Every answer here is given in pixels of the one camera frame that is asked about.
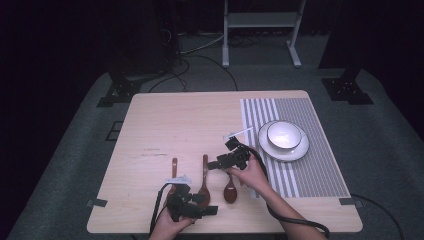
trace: wooden utensil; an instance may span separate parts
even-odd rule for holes
[[[178,159],[177,158],[173,158],[172,159],[172,178],[176,178],[177,177],[177,163],[178,163]],[[169,190],[168,195],[166,196],[166,198],[168,198],[171,194],[173,194],[176,189],[177,188],[175,187],[175,185],[172,184],[172,187]]]
[[[224,199],[228,203],[234,203],[237,200],[237,189],[233,183],[233,175],[227,173],[230,177],[227,186],[224,188]]]
[[[206,187],[206,175],[208,174],[208,155],[203,155],[203,182],[202,187],[199,190],[199,194],[205,195],[205,200],[201,203],[198,203],[199,206],[206,207],[209,205],[211,200],[211,195],[208,188]]]

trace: metal frame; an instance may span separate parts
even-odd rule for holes
[[[228,0],[224,4],[224,42],[222,44],[222,66],[230,66],[230,56],[228,52],[228,29],[243,27],[293,27],[293,33],[290,40],[287,40],[287,47],[296,68],[302,66],[295,43],[299,33],[300,23],[302,22],[303,11],[306,0],[301,0],[299,10],[294,13],[229,13]]]

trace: dark floor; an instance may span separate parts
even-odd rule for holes
[[[246,39],[257,44],[230,49],[230,68],[238,90],[305,90],[310,95],[324,132],[351,193],[368,197],[389,210],[405,239],[424,239],[419,225],[424,208],[424,143],[386,95],[381,83],[366,71],[357,77],[373,105],[333,102],[322,78],[339,77],[340,69],[319,70],[327,37],[300,36],[296,43],[302,68],[295,69],[285,47],[286,36]],[[210,41],[181,37],[183,50]],[[231,76],[214,62],[221,61],[219,46],[200,50],[184,59],[190,64],[181,76],[187,91],[234,91]],[[175,66],[175,73],[186,69]],[[143,84],[140,92],[181,92],[176,78]],[[130,235],[90,234],[86,230],[91,208],[87,200],[100,188],[114,142],[105,138],[114,121],[124,120],[128,103],[96,107],[111,84],[101,75],[84,101],[9,239],[131,239]],[[364,228],[359,233],[334,234],[331,239],[400,239],[398,230],[380,208],[367,201],[358,208]],[[273,235],[181,236],[181,239],[274,239]]]

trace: person's right hand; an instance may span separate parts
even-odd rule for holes
[[[224,169],[224,171],[238,177],[241,184],[244,183],[256,191],[270,187],[261,165],[253,154],[250,155],[249,163],[244,170],[233,167]]]
[[[155,228],[149,240],[172,240],[184,228],[194,224],[196,220],[181,216],[178,222],[174,222],[169,209],[165,207],[156,221]]]

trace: wooden table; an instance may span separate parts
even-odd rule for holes
[[[172,158],[178,158],[177,176],[186,174],[192,180],[190,192],[197,193],[202,184],[203,154],[209,155],[209,161],[215,161],[218,155],[229,152],[223,136],[245,127],[240,99],[257,98],[303,98],[310,103],[304,91],[135,95],[97,196],[107,204],[94,206],[88,231],[148,233],[158,191],[165,179],[172,176]],[[315,111],[313,116],[319,122]],[[324,133],[321,125],[318,130]],[[237,138],[241,142],[245,140],[243,135]],[[331,157],[337,167],[332,153]],[[210,205],[219,206],[218,214],[204,216],[183,233],[283,232],[278,221],[267,212],[263,199],[253,197],[251,189],[240,187],[237,178],[234,180],[238,199],[234,204],[226,203],[223,190],[228,179],[223,171],[208,172]],[[162,202],[169,188],[165,189]],[[331,232],[362,229],[355,206],[342,205],[340,197],[289,197],[286,200],[305,218],[326,225]]]

